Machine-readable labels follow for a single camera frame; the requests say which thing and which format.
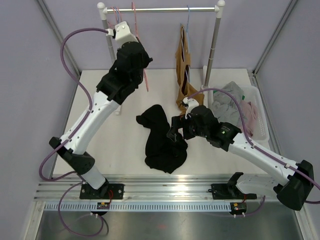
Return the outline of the pink hanger with black top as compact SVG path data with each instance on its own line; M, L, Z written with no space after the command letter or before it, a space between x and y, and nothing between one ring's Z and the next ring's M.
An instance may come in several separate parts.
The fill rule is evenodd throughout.
M142 44L139 40L139 31L138 31L138 22L137 22L137 12L136 12L136 6L134 1L131 2L131 8L133 10L133 14L134 14L134 31L135 31L135 37L138 40L138 50L139 50L139 54L140 54L140 58L143 61L143 49L142 49ZM146 91L149 92L149 83L148 83L148 77L146 74L146 68L144 67L142 70L142 78L144 80L145 83L145 87L146 87Z

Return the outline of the black tank top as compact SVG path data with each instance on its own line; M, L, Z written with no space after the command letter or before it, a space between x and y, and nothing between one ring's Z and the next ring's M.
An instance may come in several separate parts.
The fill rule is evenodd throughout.
M147 166L172 174L185 163L188 144L180 133L177 134L176 142L167 137L170 125L161 105L155 104L136 116L136 122L150 129L145 145L144 161Z

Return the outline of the brown tank top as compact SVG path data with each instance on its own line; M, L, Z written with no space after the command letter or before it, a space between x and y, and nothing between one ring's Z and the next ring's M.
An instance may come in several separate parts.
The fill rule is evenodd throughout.
M189 82L190 80L190 65L191 55L189 52L189 43L185 27L180 25L178 47L175 53L176 60L176 77L178 84L178 93L176 105L180 110L180 115L186 113L186 108L183 106L183 99L195 94L198 90L195 89Z

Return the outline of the blue hanger with brown top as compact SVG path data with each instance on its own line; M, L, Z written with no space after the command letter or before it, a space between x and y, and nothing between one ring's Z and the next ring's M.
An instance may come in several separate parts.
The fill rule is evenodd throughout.
M191 53L189 43L189 21L190 21L190 8L187 7L188 17L186 26L180 24L178 47L175 53L176 59L176 73L178 84L190 82L190 65Z

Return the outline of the blue hanger with mauve top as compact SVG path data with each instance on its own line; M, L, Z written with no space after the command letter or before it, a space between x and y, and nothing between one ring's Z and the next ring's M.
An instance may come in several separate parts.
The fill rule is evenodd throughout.
M119 24L122 20L122 14L120 12L120 10L117 7L113 7L113 12L115 14L115 21L117 24Z

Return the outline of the grey tank top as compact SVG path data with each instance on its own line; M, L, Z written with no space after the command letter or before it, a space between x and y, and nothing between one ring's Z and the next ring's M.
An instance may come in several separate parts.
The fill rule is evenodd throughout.
M244 92L234 81L226 84L222 90L232 95L239 104L241 103ZM216 90L213 92L212 96L212 111L217 120L242 128L240 113L233 99L227 94Z

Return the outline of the pink wire hanger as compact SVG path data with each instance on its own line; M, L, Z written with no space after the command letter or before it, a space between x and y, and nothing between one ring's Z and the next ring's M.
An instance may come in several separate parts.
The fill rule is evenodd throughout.
M118 14L118 23L123 22L124 21L123 13L119 8L117 8L117 14Z

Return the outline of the mauve pink tank top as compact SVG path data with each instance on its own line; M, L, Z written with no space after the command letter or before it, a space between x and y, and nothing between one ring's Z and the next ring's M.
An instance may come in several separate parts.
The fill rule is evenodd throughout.
M246 132L250 137L252 137L254 135L254 130L259 116L258 109L251 101L246 102L242 100L240 106L243 113Z

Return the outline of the pink hanger with grey top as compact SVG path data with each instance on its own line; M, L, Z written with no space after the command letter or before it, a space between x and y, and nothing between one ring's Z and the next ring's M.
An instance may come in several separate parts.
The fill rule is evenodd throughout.
M110 26L110 28L114 28L115 25L117 24L117 12L115 10L114 7L111 7L109 10L113 10L114 16L115 16L115 23L111 23L110 21L108 21L108 25Z

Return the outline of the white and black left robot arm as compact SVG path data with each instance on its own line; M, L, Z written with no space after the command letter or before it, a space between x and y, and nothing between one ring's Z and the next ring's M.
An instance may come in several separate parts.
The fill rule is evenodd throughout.
M85 181L82 199L108 197L109 181L100 173L87 147L105 120L132 94L143 81L144 69L152 62L139 41L129 41L117 50L116 61L96 86L91 104L82 117L60 138L49 144L57 154Z

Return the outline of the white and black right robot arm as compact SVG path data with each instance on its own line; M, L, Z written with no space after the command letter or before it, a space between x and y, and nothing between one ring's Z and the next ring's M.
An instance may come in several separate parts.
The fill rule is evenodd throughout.
M213 112L203 106L193 107L182 116L171 118L167 137L178 141L179 129L185 140L206 139L213 147L240 156L268 175L249 176L234 173L227 183L213 183L209 192L215 200L255 200L258 195L277 198L291 210L299 211L307 203L314 183L313 165L285 158L254 142L236 126L218 122Z

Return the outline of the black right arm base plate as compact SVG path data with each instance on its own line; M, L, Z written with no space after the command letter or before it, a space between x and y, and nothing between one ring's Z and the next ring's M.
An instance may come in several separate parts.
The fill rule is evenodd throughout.
M208 192L212 194L214 200L256 200L254 193L244 194L235 185L227 183L213 183Z

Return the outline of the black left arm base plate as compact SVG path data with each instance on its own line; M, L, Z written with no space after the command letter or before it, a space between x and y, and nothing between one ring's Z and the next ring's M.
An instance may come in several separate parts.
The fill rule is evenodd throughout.
M79 198L81 200L122 200L124 196L124 184L108 183L99 189L94 189L88 183L81 185Z

